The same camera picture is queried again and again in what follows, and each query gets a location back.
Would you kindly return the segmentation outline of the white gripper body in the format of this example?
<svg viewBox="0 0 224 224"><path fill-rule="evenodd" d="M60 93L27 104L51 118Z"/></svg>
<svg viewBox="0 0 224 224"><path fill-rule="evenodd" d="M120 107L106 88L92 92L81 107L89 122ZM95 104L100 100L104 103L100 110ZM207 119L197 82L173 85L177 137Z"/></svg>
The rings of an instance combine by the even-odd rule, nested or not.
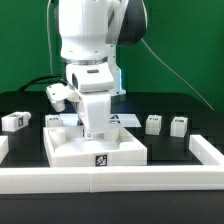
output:
<svg viewBox="0 0 224 224"><path fill-rule="evenodd" d="M77 95L75 110L85 129L91 134L104 133L110 121L110 93L103 91Z"/></svg>

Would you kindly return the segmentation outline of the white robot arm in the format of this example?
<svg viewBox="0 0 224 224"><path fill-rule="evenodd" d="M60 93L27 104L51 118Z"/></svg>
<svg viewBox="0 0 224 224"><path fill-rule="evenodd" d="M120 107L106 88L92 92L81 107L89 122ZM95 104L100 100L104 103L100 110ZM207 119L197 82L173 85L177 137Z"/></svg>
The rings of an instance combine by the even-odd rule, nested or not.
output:
<svg viewBox="0 0 224 224"><path fill-rule="evenodd" d="M144 1L59 0L58 22L76 112L88 132L103 133L109 126L114 88L109 47L131 46L144 36Z"/></svg>

